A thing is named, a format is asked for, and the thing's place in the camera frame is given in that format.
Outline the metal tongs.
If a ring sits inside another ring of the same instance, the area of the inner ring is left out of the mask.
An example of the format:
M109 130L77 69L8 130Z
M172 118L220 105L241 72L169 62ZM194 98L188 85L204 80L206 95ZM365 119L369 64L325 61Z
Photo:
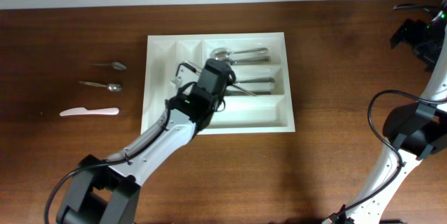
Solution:
M175 79L172 81L172 83L175 82L175 88L179 89L180 87L183 87L187 83L197 82L201 73L202 68L200 66L197 66L191 61L185 60L179 64L177 72L175 74ZM233 90L229 91L243 91L246 93L253 92L245 88L242 88L240 84L232 83L230 87L232 87Z

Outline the metal fork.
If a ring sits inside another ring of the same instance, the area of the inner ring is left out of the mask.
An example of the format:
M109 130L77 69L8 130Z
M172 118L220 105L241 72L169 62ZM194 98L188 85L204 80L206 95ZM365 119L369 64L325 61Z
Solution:
M261 77L250 80L236 80L235 84L246 84L246 83L274 83L273 77Z
M224 96L266 96L271 95L270 91L254 91L254 92L243 92L243 91L229 91L227 90Z

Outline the large metal spoon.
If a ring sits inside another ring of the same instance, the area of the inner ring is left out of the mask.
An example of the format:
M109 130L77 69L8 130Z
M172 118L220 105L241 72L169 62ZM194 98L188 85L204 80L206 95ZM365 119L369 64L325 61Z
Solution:
M249 57L244 59L231 59L229 57L222 59L222 61L230 66L259 64L263 62L271 62L270 56Z
M239 51L233 51L225 47L220 47L217 49L214 49L210 52L210 58L221 60L221 59L228 59L230 55L232 54L245 54L245 53L261 53L265 54L268 53L268 48L260 47L260 48L254 48L249 50L239 50Z

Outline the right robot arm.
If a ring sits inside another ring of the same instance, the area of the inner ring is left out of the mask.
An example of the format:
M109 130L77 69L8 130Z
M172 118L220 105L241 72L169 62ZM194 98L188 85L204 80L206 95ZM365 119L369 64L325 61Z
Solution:
M428 23L405 20L390 39L391 47L409 45L431 77L420 96L393 92L412 102L393 109L381 132L371 128L382 143L379 159L359 194L325 223L380 223L408 174L428 156L446 149L446 2L439 6L405 3L394 9L424 10L432 16Z

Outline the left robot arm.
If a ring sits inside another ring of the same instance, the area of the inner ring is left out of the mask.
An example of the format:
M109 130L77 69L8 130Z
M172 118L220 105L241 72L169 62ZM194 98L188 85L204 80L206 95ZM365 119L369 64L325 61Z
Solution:
M70 181L57 223L133 223L140 189L176 150L206 128L236 76L228 64L205 62L196 81L165 101L159 120L129 146L104 160L85 157L55 186Z

